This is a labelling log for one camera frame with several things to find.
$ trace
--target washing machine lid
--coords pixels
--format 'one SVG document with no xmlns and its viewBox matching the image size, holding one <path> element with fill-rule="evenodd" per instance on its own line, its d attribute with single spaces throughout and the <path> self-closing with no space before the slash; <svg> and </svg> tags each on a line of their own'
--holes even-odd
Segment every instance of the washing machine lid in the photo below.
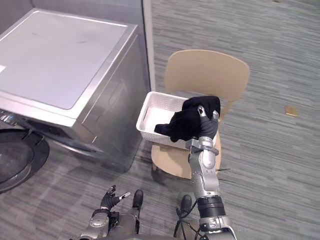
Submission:
<svg viewBox="0 0 320 240">
<path fill-rule="evenodd" d="M 35 10 L 0 39 L 0 91 L 71 109 L 127 27 Z"/>
</svg>

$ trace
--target wall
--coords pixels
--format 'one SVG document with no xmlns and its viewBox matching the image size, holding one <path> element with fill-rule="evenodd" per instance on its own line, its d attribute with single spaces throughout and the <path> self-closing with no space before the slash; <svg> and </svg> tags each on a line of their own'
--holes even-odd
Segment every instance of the wall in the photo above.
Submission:
<svg viewBox="0 0 320 240">
<path fill-rule="evenodd" d="M 150 85 L 142 0 L 0 0 L 0 33 L 32 8 L 137 24 L 145 83 Z"/>
<path fill-rule="evenodd" d="M 0 0 L 0 34 L 32 8 L 29 0 Z"/>
</svg>

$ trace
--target white laundry basket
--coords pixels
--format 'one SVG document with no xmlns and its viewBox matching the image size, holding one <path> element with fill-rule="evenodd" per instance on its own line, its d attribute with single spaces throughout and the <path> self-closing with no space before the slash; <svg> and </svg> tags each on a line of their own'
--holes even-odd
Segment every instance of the white laundry basket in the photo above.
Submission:
<svg viewBox="0 0 320 240">
<path fill-rule="evenodd" d="M 178 140 L 172 142 L 169 136 L 155 132 L 157 124 L 168 124 L 175 112 L 182 110 L 182 105 L 188 98 L 151 91 L 147 94 L 139 118 L 136 122 L 138 129 L 145 140 L 169 145 L 179 149 L 186 149 L 186 142 Z"/>
</svg>

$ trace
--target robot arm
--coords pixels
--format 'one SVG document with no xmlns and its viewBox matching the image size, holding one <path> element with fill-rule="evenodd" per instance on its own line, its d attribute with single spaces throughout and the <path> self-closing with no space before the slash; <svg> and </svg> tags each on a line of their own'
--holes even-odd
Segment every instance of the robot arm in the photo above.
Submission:
<svg viewBox="0 0 320 240">
<path fill-rule="evenodd" d="M 216 156 L 219 152 L 215 149 L 213 139 L 218 131 L 219 115 L 214 111 L 212 120 L 209 120 L 202 106 L 198 107 L 198 112 L 200 137 L 189 140 L 186 147 L 190 149 L 188 160 L 192 172 L 191 183 L 200 213 L 200 230 L 205 233 L 201 239 L 237 240 L 226 216 L 216 176 Z"/>
</svg>

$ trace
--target robotic hand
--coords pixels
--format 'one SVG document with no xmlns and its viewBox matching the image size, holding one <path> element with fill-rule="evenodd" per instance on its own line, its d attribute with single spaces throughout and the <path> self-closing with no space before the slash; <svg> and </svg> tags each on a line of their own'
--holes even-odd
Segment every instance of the robotic hand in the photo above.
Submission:
<svg viewBox="0 0 320 240">
<path fill-rule="evenodd" d="M 186 147 L 190 149 L 188 160 L 193 192 L 200 213 L 199 226 L 205 233 L 200 239 L 237 240 L 226 216 L 216 176 L 216 156 L 219 151 L 215 149 L 213 139 L 218 131 L 219 114 L 214 111 L 210 120 L 201 105 L 198 112 L 201 128 L 199 139 L 189 140 Z"/>
<path fill-rule="evenodd" d="M 116 196 L 116 185 L 111 186 L 101 200 L 100 209 L 96 209 L 88 227 L 83 231 L 78 240 L 94 240 L 107 237 L 109 230 L 119 221 L 119 212 L 111 212 L 111 209 L 120 201 L 126 199 L 130 192 Z"/>
<path fill-rule="evenodd" d="M 104 197 L 101 200 L 100 208 L 111 210 L 115 205 L 120 201 L 130 196 L 130 192 L 126 192 L 121 196 L 116 196 L 114 193 L 116 191 L 116 185 L 111 186 L 108 191 L 105 193 Z"/>
</svg>

